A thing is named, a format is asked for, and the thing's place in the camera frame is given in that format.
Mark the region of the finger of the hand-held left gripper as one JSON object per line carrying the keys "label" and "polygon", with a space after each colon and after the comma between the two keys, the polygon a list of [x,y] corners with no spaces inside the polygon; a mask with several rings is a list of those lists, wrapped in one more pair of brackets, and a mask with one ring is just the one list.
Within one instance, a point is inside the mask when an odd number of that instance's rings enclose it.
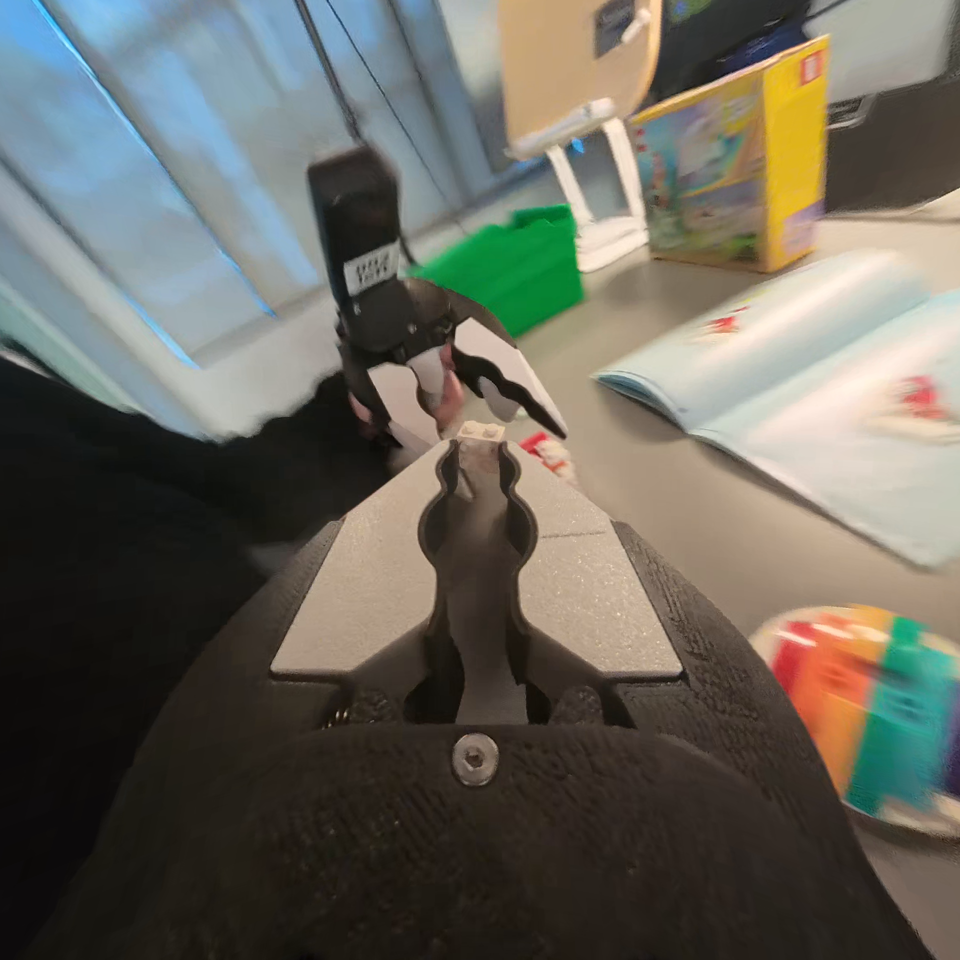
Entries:
{"label": "finger of the hand-held left gripper", "polygon": [[458,378],[499,420],[510,423],[523,410],[559,439],[569,437],[562,414],[513,341],[477,318],[466,318],[455,328],[452,358]]}
{"label": "finger of the hand-held left gripper", "polygon": [[390,436],[414,457],[420,457],[441,442],[434,416],[420,400],[420,382],[410,366],[383,363],[367,375],[387,415]]}

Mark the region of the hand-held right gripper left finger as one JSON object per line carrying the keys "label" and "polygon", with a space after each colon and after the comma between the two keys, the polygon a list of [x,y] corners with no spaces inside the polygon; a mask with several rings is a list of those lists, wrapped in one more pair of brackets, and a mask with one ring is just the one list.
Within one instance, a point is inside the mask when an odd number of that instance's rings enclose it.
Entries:
{"label": "hand-held right gripper left finger", "polygon": [[284,682],[382,690],[398,700],[428,674],[437,573],[424,546],[429,512],[454,467],[432,447],[347,513],[270,664]]}

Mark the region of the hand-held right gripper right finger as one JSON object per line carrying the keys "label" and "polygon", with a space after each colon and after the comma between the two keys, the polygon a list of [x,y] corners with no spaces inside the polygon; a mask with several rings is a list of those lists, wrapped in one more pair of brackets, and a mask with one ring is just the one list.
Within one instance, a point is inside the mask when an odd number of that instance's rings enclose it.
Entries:
{"label": "hand-held right gripper right finger", "polygon": [[498,447],[510,572],[513,677],[548,698],[571,688],[673,682],[683,666],[615,522],[504,441]]}

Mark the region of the white lego brick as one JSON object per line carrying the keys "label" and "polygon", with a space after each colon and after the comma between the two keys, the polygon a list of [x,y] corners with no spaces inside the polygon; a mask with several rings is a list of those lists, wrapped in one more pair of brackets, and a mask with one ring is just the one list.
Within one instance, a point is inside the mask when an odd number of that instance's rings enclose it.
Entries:
{"label": "white lego brick", "polygon": [[498,423],[467,420],[462,424],[456,440],[460,470],[466,478],[499,475],[504,436],[505,428]]}

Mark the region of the red and white lego model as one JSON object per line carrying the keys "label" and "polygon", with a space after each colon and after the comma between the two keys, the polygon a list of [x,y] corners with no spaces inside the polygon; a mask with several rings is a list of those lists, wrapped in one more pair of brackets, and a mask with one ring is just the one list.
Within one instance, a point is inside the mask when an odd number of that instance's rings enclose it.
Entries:
{"label": "red and white lego model", "polygon": [[538,431],[520,440],[518,445],[559,479],[572,487],[579,486],[570,451],[557,438]]}

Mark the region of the green plastic bin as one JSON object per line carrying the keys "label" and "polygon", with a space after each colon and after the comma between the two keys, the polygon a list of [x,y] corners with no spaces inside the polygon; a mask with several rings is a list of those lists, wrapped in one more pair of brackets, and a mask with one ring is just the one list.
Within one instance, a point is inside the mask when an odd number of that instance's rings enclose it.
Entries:
{"label": "green plastic bin", "polygon": [[486,307],[518,339],[584,300],[576,238],[568,204],[524,208],[409,274]]}

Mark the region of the person's left forearm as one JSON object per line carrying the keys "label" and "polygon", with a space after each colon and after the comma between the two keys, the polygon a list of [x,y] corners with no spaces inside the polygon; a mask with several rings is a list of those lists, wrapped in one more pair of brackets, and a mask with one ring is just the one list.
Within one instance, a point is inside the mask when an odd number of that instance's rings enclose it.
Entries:
{"label": "person's left forearm", "polygon": [[2,958],[90,855],[138,746],[299,541],[391,477],[341,372],[249,437],[200,439],[1,370]]}

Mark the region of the yellow lego box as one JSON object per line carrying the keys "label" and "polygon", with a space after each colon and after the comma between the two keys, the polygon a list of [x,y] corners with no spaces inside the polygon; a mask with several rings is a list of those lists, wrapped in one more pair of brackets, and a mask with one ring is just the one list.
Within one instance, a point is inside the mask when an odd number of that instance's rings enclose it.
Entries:
{"label": "yellow lego box", "polygon": [[630,119],[657,260],[773,274],[824,212],[827,34]]}

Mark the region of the rainbow round lego build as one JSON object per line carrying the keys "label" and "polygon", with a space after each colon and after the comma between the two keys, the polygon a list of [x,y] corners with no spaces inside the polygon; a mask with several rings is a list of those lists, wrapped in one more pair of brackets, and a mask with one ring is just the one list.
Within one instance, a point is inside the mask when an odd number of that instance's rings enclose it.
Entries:
{"label": "rainbow round lego build", "polygon": [[750,645],[849,810],[958,840],[958,641],[888,609],[853,604],[787,610],[759,627]]}

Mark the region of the person's left hand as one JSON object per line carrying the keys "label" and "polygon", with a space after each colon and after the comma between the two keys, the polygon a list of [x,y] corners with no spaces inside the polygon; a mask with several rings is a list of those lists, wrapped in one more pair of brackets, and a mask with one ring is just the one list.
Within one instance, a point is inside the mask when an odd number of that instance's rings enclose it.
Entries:
{"label": "person's left hand", "polygon": [[465,397],[461,380],[457,376],[452,360],[447,354],[441,356],[443,368],[443,386],[433,414],[441,433],[456,429],[462,420]]}

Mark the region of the beige wooden board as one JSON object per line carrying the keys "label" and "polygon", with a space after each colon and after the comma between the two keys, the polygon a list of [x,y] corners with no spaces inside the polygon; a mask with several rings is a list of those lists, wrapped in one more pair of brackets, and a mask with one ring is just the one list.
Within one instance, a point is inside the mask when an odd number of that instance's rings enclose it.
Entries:
{"label": "beige wooden board", "polygon": [[517,160],[628,117],[651,89],[662,1],[498,3],[507,143]]}

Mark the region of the light blue open instruction booklet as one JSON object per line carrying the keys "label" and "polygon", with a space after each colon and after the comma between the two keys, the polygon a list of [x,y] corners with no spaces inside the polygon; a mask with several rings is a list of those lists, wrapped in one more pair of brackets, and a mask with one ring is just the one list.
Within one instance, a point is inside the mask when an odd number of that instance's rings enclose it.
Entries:
{"label": "light blue open instruction booklet", "polygon": [[936,569],[959,552],[959,294],[890,250],[768,280],[593,379]]}

